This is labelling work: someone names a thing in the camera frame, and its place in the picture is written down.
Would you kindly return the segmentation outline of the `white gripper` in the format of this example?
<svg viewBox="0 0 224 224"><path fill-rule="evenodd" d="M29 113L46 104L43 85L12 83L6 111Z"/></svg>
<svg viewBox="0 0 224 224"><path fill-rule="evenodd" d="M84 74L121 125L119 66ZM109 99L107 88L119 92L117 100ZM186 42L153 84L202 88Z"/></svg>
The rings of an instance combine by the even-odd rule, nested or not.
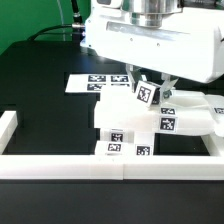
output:
<svg viewBox="0 0 224 224"><path fill-rule="evenodd" d="M97 55L127 64L133 92L140 67L163 73L160 101L172 95L178 77L209 83L224 75L223 10L186 7L153 29L131 24L126 12L98 7L85 26L86 44Z"/></svg>

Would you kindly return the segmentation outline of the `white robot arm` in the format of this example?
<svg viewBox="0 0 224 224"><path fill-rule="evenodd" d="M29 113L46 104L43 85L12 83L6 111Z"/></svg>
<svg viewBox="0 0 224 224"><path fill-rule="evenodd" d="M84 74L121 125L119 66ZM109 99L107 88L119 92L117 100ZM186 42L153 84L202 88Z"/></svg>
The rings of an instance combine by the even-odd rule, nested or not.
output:
<svg viewBox="0 0 224 224"><path fill-rule="evenodd" d="M224 75L224 10L184 0L91 0L81 46L123 62L133 85L142 68L210 83Z"/></svg>

